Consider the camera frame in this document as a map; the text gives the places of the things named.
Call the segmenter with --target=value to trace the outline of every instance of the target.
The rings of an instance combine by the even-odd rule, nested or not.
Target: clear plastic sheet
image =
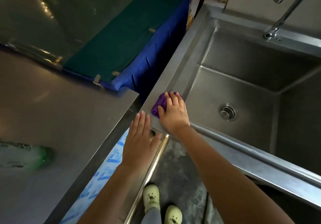
[[[62,69],[131,1],[0,0],[0,43]]]

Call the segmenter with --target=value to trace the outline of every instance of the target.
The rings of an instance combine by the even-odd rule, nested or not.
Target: sink basin
[[[280,29],[267,41],[269,28],[203,6],[142,109],[180,92],[191,126],[227,160],[321,209],[321,40]]]

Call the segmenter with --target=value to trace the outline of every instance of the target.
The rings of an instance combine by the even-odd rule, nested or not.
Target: green sheet
[[[111,81],[146,45],[153,32],[176,10],[182,0],[133,0],[79,52],[65,68],[81,75]]]

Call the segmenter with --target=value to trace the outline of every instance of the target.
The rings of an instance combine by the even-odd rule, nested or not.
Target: white wall
[[[226,9],[274,22],[282,17],[293,2],[284,0],[276,4],[273,0],[228,0]],[[321,37],[321,0],[303,0],[285,24]]]

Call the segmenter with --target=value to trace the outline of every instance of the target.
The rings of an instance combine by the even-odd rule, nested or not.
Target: plastic bottle
[[[48,163],[53,150],[43,146],[32,146],[0,140],[0,170],[35,170]]]

